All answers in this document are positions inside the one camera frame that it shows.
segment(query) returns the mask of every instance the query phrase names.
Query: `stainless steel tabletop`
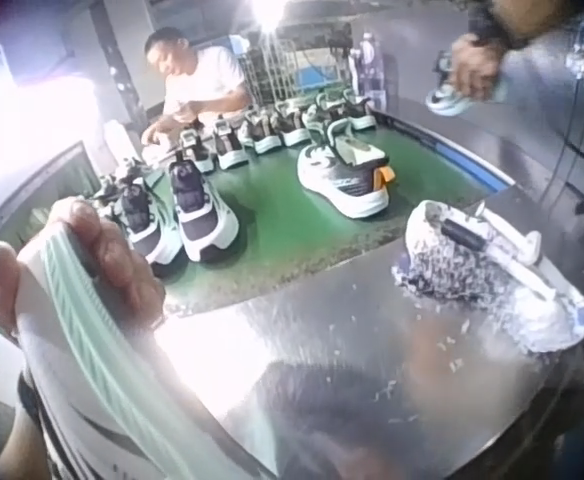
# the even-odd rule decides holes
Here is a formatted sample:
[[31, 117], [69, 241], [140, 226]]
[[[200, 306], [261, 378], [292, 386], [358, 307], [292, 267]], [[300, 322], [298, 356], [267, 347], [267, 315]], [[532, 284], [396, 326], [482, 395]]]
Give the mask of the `stainless steel tabletop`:
[[[584, 252], [545, 224], [517, 187], [487, 204], [517, 227], [540, 229], [546, 254], [584, 288]], [[481, 312], [405, 293], [391, 274], [403, 250], [399, 239], [278, 292], [187, 319], [168, 299], [170, 316], [159, 338], [185, 383], [257, 456], [244, 436], [256, 422], [246, 398], [265, 398], [259, 408], [276, 430], [283, 428], [273, 420], [281, 411], [271, 405], [285, 402], [281, 396], [293, 397], [290, 408], [301, 412], [292, 423], [303, 423], [305, 404], [329, 415], [318, 393], [328, 385], [337, 398], [339, 389], [356, 397], [354, 411], [377, 412], [377, 428], [388, 434], [383, 438], [402, 445], [395, 455], [405, 468], [440, 478], [525, 411], [557, 356], [524, 354]], [[301, 373], [282, 380], [272, 373], [277, 363], [302, 365]], [[350, 380], [337, 379], [339, 366]]]

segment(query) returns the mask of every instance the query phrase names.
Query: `black tool grip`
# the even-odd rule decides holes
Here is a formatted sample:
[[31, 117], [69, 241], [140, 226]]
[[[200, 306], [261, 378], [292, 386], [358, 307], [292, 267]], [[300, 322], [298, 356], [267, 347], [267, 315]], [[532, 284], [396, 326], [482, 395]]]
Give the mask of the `black tool grip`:
[[463, 245], [475, 252], [483, 251], [487, 243], [480, 235], [450, 219], [443, 220], [441, 233], [459, 245]]

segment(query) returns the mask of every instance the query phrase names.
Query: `gray wall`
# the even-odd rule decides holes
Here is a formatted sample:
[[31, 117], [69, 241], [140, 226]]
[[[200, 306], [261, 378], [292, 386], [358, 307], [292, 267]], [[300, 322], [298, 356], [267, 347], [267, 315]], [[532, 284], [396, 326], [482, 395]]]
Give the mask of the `gray wall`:
[[[400, 116], [402, 101], [423, 103], [435, 86], [437, 79], [432, 67], [436, 55], [467, 31], [467, 14], [442, 3], [402, 5], [382, 14], [356, 19], [353, 22], [355, 41], [361, 39], [364, 31], [379, 37], [384, 54], [389, 63], [394, 64], [396, 71], [387, 75], [396, 77], [390, 92], [396, 95], [396, 104], [391, 107], [398, 108]], [[480, 105], [462, 116], [477, 129], [487, 130], [519, 146], [550, 170], [557, 163], [562, 141], [547, 127], [546, 115], [565, 131], [575, 89], [575, 80], [564, 67], [568, 39], [567, 32], [555, 32], [524, 52], [510, 54], [504, 64], [504, 73], [511, 80], [507, 104]], [[544, 85], [530, 74], [528, 62], [536, 66]], [[584, 123], [584, 88], [577, 111], [572, 135], [576, 144]], [[571, 158], [564, 160], [560, 175], [565, 176]], [[584, 192], [583, 160], [578, 161], [569, 181]]]

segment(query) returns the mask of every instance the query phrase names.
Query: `green surface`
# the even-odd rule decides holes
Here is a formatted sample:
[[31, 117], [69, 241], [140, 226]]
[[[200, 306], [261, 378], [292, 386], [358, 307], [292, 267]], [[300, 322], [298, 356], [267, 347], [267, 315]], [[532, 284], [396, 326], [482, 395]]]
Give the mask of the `green surface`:
[[[217, 170], [209, 178], [239, 217], [239, 238], [225, 258], [208, 265], [191, 262], [169, 280], [169, 303], [194, 313], [254, 297], [397, 238], [423, 199], [465, 207], [489, 193], [439, 155], [396, 132], [379, 129], [358, 136], [383, 149], [395, 170], [385, 212], [351, 220], [303, 190], [296, 176], [300, 149], [255, 157], [231, 171]], [[156, 192], [172, 202], [167, 177]]]

